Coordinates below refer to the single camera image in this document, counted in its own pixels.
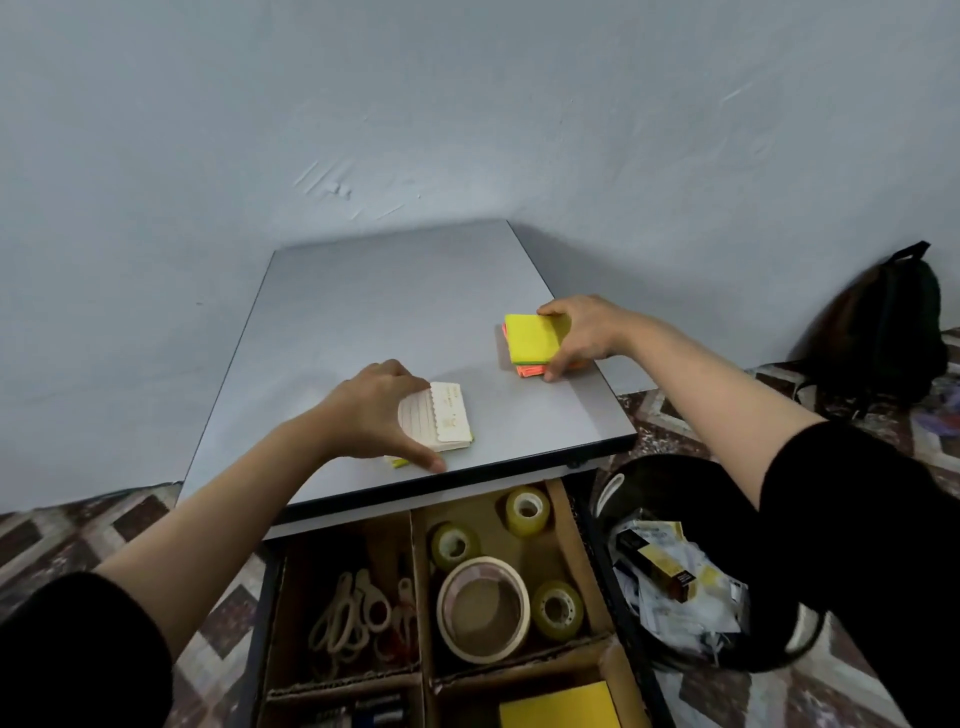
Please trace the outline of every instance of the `forearm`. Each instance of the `forearm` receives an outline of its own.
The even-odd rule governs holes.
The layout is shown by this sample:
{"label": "forearm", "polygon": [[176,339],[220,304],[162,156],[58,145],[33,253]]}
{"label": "forearm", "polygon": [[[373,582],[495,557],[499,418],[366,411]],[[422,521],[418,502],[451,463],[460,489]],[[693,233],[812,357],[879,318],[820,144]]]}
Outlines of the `forearm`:
{"label": "forearm", "polygon": [[98,567],[153,618],[175,660],[276,515],[329,459],[332,425],[314,412],[280,425]]}
{"label": "forearm", "polygon": [[780,449],[823,421],[658,319],[632,316],[622,351],[646,370],[754,506]]}

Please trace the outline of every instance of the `painted wall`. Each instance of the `painted wall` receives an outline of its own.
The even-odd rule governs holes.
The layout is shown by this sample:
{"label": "painted wall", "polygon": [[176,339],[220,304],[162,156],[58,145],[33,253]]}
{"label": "painted wall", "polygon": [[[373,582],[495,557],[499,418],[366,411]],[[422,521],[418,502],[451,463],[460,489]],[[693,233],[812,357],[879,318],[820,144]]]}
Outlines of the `painted wall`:
{"label": "painted wall", "polygon": [[6,0],[0,511],[182,477],[295,242],[506,217],[753,365],[926,237],[960,323],[957,68],[948,0]]}

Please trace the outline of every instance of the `person's left hand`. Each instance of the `person's left hand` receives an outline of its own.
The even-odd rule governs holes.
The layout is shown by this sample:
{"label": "person's left hand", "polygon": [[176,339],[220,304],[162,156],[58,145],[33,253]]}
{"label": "person's left hand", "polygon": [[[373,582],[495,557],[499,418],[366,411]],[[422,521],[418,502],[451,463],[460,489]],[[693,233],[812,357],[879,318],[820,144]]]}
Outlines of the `person's left hand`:
{"label": "person's left hand", "polygon": [[396,359],[371,364],[338,384],[320,404],[301,415],[319,427],[332,457],[402,457],[431,473],[446,463],[400,429],[396,409],[405,397],[427,389],[426,379],[411,375]]}

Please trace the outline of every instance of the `tiled floor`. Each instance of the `tiled floor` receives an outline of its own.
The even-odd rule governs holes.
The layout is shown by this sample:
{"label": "tiled floor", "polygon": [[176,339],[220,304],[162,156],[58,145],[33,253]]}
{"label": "tiled floor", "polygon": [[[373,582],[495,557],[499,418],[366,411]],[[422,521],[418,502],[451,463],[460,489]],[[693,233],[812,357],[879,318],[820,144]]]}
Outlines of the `tiled floor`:
{"label": "tiled floor", "polygon": [[[960,376],[960,329],[945,335],[950,375]],[[761,367],[756,377],[789,396],[802,379],[787,367]],[[846,402],[803,390],[809,407],[837,412]],[[620,401],[636,426],[631,452],[606,471],[656,452],[709,457],[709,451],[662,393]],[[960,497],[960,441],[931,435],[885,404],[860,423],[876,437],[924,462],[946,491]],[[179,483],[142,488],[80,503],[0,516],[0,619],[57,576],[88,570],[173,507]],[[168,726],[215,728],[228,723],[250,648],[263,563],[252,556],[221,596],[174,669],[175,705]],[[829,620],[814,649],[796,665],[764,674],[661,673],[660,684],[681,728],[891,728],[905,725],[850,637]]]}

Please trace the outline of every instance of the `drawer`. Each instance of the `drawer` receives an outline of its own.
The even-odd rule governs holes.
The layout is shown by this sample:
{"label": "drawer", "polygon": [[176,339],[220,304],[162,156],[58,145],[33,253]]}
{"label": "drawer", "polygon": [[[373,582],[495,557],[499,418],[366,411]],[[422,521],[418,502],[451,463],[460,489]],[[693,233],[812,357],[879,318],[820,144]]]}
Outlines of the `drawer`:
{"label": "drawer", "polygon": [[[409,725],[496,725],[509,700],[605,680],[621,726],[669,725],[653,671],[642,658],[630,615],[609,561],[597,554],[598,534],[587,517],[594,473],[532,484],[550,500],[547,526],[519,539],[505,525],[510,490],[401,511],[277,539],[263,545],[267,573],[252,635],[239,725],[274,728],[314,722],[318,713],[357,700],[402,693]],[[445,574],[433,568],[430,537],[445,522],[471,528],[481,551],[510,564],[529,593],[560,579],[584,605],[579,632],[552,643],[530,625],[510,657],[478,666],[455,656],[440,634],[436,600]],[[367,647],[331,674],[327,656],[307,647],[311,626],[333,597],[341,572],[369,568],[372,581],[396,603],[401,576],[413,580],[419,649],[384,665]]]}

